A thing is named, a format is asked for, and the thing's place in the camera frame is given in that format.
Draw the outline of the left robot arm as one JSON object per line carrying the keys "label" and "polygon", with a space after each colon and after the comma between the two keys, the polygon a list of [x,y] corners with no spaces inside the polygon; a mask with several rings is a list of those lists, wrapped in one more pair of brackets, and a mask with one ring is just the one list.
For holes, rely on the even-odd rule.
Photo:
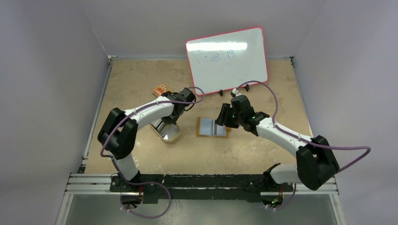
{"label": "left robot arm", "polygon": [[140,172],[132,157],[138,131],[158,120],[176,124],[185,111],[199,102],[201,99],[197,99],[192,88],[188,87],[180,92],[167,91],[155,100],[130,110],[114,108],[109,112],[97,136],[102,145],[100,155],[112,160],[127,191],[136,191],[141,182]]}

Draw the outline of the yellow leather card holder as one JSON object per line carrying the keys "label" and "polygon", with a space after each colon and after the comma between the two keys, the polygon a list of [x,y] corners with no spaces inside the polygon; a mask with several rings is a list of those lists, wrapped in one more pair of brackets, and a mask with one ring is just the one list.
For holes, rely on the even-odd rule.
{"label": "yellow leather card holder", "polygon": [[219,126],[215,123],[215,119],[197,118],[196,136],[212,137],[212,138],[228,138],[230,128]]}

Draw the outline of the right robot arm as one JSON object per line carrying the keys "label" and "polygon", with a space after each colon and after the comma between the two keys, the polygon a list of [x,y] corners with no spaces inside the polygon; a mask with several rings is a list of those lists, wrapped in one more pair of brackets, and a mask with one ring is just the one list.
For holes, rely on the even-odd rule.
{"label": "right robot arm", "polygon": [[310,190],[317,190],[339,172],[340,166],[329,148],[326,138],[315,138],[278,125],[264,112],[256,112],[245,95],[233,97],[224,103],[216,124],[227,128],[242,127],[245,131],[270,140],[292,154],[293,164],[277,163],[264,172],[263,184],[270,191],[283,183],[301,183]]}

